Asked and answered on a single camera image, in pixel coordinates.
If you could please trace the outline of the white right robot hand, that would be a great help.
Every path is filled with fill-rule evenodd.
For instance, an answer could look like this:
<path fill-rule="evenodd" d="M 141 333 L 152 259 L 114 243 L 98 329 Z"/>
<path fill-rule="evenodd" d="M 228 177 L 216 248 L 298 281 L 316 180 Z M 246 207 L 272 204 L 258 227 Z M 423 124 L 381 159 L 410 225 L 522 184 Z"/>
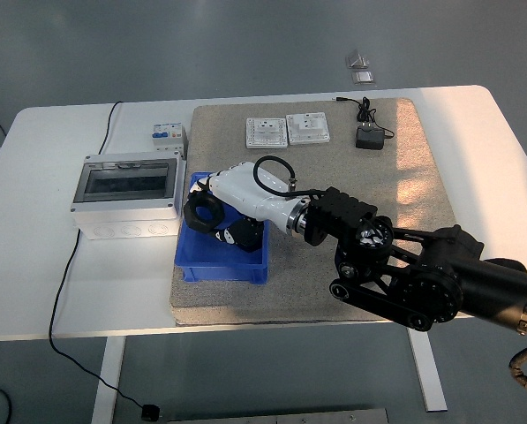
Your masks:
<path fill-rule="evenodd" d="M 266 170 L 243 162 L 198 179 L 184 205 L 189 228 L 246 252 L 262 246 L 264 222 L 296 231 L 310 198 Z"/>

